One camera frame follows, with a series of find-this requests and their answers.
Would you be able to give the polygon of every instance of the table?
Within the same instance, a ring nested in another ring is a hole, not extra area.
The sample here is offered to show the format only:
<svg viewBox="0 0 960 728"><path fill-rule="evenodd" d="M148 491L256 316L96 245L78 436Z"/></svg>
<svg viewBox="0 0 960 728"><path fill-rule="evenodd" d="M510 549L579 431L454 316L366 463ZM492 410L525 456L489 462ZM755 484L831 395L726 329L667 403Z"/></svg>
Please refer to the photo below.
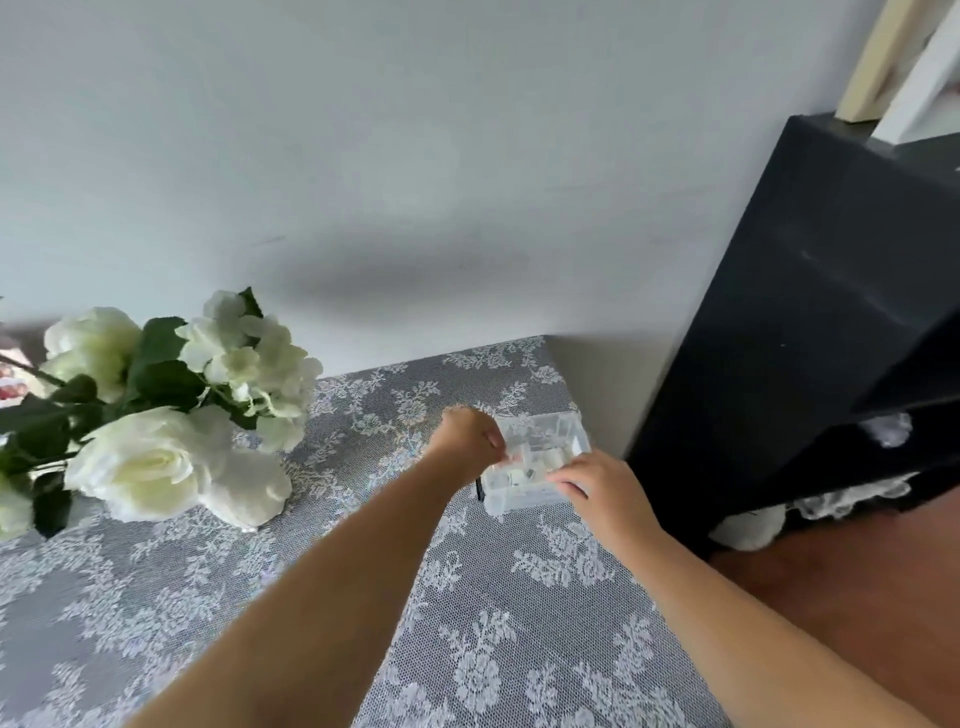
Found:
<svg viewBox="0 0 960 728"><path fill-rule="evenodd" d="M403 471L445 406L575 407L540 337L322 379L316 395L285 464L294 494L254 534L201 508L160 523L93 508L50 541L0 544L2 728L119 725ZM430 542L355 725L729 723L656 606L568 504L495 520L466 488Z"/></svg>

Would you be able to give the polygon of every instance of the tablecloth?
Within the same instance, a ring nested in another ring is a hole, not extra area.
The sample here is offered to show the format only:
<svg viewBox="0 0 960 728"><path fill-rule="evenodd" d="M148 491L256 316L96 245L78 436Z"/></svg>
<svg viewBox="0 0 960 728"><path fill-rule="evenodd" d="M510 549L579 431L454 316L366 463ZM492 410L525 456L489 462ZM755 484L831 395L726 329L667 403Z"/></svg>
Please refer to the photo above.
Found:
<svg viewBox="0 0 960 728"><path fill-rule="evenodd" d="M50 541L0 544L0 727L120 724L404 470L455 402L502 416L575 408L539 337L322 379L285 462L294 494L256 533L201 508L160 523L94 508ZM496 520L466 488L355 725L728 722L656 605L568 504Z"/></svg>

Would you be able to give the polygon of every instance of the plastic container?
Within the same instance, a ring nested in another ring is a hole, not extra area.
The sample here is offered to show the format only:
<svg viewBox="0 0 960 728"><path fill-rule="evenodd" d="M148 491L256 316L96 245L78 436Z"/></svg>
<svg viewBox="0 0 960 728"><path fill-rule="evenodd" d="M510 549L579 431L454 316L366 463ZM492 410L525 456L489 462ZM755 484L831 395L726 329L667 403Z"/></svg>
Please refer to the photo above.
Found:
<svg viewBox="0 0 960 728"><path fill-rule="evenodd" d="M480 476L481 496L487 513L502 516L517 508L534 508L564 500L546 474L561 468L590 442L576 412L555 412L533 417L498 417L496 423L507 442L507 458Z"/></svg>

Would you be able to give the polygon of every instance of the hand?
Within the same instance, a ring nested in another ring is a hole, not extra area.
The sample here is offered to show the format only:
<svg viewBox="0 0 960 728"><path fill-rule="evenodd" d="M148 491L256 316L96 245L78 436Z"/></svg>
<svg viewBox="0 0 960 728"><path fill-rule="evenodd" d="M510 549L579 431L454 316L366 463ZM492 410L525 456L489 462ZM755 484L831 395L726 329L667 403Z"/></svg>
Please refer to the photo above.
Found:
<svg viewBox="0 0 960 728"><path fill-rule="evenodd" d="M578 455L547 476L557 484L593 536L623 561L629 544L653 542L666 534L630 466L595 450Z"/></svg>
<svg viewBox="0 0 960 728"><path fill-rule="evenodd" d="M444 457L463 468L465 485L500 462L507 446L496 421L485 412L457 404L444 410L440 426L430 436L423 456Z"/></svg>

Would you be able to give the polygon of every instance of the reddish-brown floor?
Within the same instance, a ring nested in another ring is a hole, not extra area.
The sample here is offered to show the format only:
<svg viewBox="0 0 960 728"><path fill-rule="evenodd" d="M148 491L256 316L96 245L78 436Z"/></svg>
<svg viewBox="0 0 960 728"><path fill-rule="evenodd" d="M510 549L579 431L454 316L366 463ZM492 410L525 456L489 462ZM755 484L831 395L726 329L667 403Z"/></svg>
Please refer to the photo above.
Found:
<svg viewBox="0 0 960 728"><path fill-rule="evenodd" d="M907 514L824 523L712 564L939 725L960 728L960 488Z"/></svg>

